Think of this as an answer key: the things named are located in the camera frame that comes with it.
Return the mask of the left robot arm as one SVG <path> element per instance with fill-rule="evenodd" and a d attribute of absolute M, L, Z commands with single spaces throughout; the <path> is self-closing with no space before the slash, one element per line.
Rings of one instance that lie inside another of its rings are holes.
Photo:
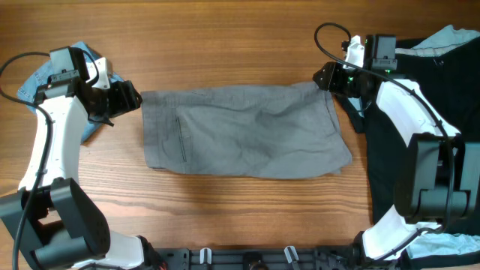
<path fill-rule="evenodd" d="M 1 221 L 13 238 L 12 266 L 33 269 L 154 269 L 163 265 L 141 236 L 110 230 L 107 219 L 79 185 L 82 135 L 90 122 L 140 108 L 129 81 L 111 82 L 105 61 L 66 46 L 49 53 L 52 74 L 30 107 L 37 132 L 28 169 L 16 193 L 1 198 Z"/>

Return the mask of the grey shorts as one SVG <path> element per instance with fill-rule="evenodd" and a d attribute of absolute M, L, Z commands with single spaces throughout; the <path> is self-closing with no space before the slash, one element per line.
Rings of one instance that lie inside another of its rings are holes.
<path fill-rule="evenodd" d="M 145 162 L 188 175 L 307 179 L 353 157 L 314 82 L 142 93 Z"/>

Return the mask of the light blue garment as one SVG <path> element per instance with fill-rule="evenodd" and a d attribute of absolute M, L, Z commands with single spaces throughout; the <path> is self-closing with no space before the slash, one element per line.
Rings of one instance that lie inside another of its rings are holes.
<path fill-rule="evenodd" d="M 372 103 L 387 115 L 405 148 L 413 152 L 398 176 L 400 185 L 392 207 L 360 235 L 361 250 L 373 262 L 396 260 L 403 251 L 418 259 L 479 250 L 479 237 L 443 232 L 456 199 L 460 200 L 461 215 L 476 201 L 475 176 L 465 177 L 461 190 L 454 189 L 455 155 L 450 143 L 461 132 L 435 110 L 416 81 L 400 78 L 396 58 L 444 56 L 478 36 L 478 31 L 448 25 L 412 49 L 404 49 L 397 47 L 394 36 L 374 35 L 363 45 L 363 67 L 343 62 L 345 69 L 381 79 Z"/>

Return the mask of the folded blue denim shorts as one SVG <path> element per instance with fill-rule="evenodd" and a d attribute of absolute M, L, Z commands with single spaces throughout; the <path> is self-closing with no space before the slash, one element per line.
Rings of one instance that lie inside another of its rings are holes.
<path fill-rule="evenodd" d="M 80 48 L 85 50 L 95 62 L 98 62 L 103 56 L 93 50 L 87 43 L 84 41 L 78 41 L 72 45 L 72 47 Z M 34 100 L 38 86 L 47 83 L 47 79 L 50 75 L 53 75 L 53 68 L 51 61 L 48 60 L 42 64 L 18 89 L 16 96 L 23 101 L 32 102 Z M 94 134 L 98 128 L 101 126 L 99 123 L 88 123 L 82 134 L 82 142 L 84 143 L 92 134 Z"/>

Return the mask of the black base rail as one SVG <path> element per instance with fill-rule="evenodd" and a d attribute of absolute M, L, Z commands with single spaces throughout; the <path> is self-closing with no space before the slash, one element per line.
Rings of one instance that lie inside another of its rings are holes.
<path fill-rule="evenodd" d="M 327 270 L 359 269 L 359 249 L 353 246 L 319 246 L 274 249 L 158 249 L 166 269 L 176 270 Z"/>

